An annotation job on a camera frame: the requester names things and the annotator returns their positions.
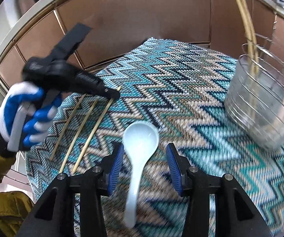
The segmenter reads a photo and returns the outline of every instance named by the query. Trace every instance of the person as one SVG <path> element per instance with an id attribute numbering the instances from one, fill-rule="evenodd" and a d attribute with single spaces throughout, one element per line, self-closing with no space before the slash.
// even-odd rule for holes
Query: person
<path id="1" fill-rule="evenodd" d="M 16 160 L 16 152 L 8 151 L 7 143 L 18 106 L 22 102 L 38 101 L 43 95 L 42 88 L 30 82 L 21 82 L 9 89 L 2 102 L 0 107 L 0 183 Z M 59 94 L 51 105 L 39 110 L 33 106 L 29 108 L 28 115 L 32 116 L 32 119 L 24 125 L 23 129 L 18 129 L 27 134 L 23 140 L 26 147 L 44 141 L 61 103 L 62 96 Z M 0 192 L 0 229 L 6 237 L 16 235 L 32 206 L 33 202 L 23 192 Z"/>

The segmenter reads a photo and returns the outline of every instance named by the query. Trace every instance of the white ceramic spoon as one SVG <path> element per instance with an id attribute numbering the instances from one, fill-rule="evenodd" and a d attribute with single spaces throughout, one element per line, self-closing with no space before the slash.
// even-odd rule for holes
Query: white ceramic spoon
<path id="1" fill-rule="evenodd" d="M 124 131 L 122 143 L 132 165 L 124 223 L 126 227 L 133 228 L 136 222 L 137 199 L 143 168 L 157 149 L 158 131 L 154 125 L 146 121 L 137 121 Z"/>

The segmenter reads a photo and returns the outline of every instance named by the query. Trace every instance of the bolt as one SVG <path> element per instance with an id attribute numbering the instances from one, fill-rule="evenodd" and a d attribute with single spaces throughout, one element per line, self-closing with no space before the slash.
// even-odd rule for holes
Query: bolt
<path id="1" fill-rule="evenodd" d="M 195 172 L 199 171 L 199 168 L 197 168 L 196 166 L 191 166 L 191 167 L 189 167 L 189 170 L 190 170 L 190 172 L 195 173 Z"/>
<path id="2" fill-rule="evenodd" d="M 59 173 L 56 178 L 59 179 L 59 180 L 62 180 L 62 179 L 64 179 L 65 177 L 66 177 L 66 174 L 65 174 L 65 173 Z"/>
<path id="3" fill-rule="evenodd" d="M 228 180 L 228 181 L 231 181 L 233 180 L 233 176 L 231 174 L 225 174 L 225 179 Z"/>
<path id="4" fill-rule="evenodd" d="M 95 173 L 100 172 L 100 170 L 101 170 L 101 167 L 100 167 L 100 166 L 94 166 L 94 167 L 93 167 L 93 171 L 94 171 Z"/>

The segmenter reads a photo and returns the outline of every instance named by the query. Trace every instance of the glove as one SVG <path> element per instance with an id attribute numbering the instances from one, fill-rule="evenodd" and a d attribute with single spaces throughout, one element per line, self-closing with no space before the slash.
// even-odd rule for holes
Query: glove
<path id="1" fill-rule="evenodd" d="M 30 82 L 14 84 L 8 91 L 0 107 L 0 134 L 8 143 L 12 124 L 18 106 L 25 101 L 32 102 L 40 100 L 44 95 L 44 90 Z M 32 119 L 23 126 L 23 132 L 27 134 L 23 140 L 26 147 L 38 144 L 48 136 L 48 130 L 52 126 L 58 107 L 62 103 L 62 95 L 59 94 L 51 105 L 45 106 L 36 111 L 34 106 L 30 106 L 28 115 Z"/>

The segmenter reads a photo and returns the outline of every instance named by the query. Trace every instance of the chevron pattern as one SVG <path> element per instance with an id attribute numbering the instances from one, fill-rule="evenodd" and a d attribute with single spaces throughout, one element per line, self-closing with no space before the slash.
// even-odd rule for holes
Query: chevron pattern
<path id="1" fill-rule="evenodd" d="M 187 199 L 178 197 L 170 181 L 165 147 L 174 142 L 192 165 L 208 174 L 231 173 L 243 186 L 273 234 L 284 222 L 284 146 L 272 152 L 260 149 L 226 116 L 223 101 L 235 71 L 236 60 L 222 53 L 172 40 L 149 39 L 97 75 L 107 86 L 122 86 L 121 98 L 104 117 L 84 156 L 78 173 L 94 166 L 121 141 L 124 129 L 136 120 L 147 120 L 160 132 L 160 145 L 147 163 L 141 181 L 137 224 L 122 222 L 130 182 L 125 157 L 118 186 L 102 205 L 108 236 L 181 236 Z M 58 174 L 65 152 L 94 97 L 86 97 L 71 120 L 53 161 L 52 149 L 80 95 L 69 96 L 59 108 L 50 135 L 26 154 L 28 178 L 39 198 Z M 107 100 L 101 98 L 81 132 L 65 172 L 72 167 Z M 75 231 L 79 211 L 75 208 Z M 214 198 L 210 202 L 210 231 L 215 231 Z"/>

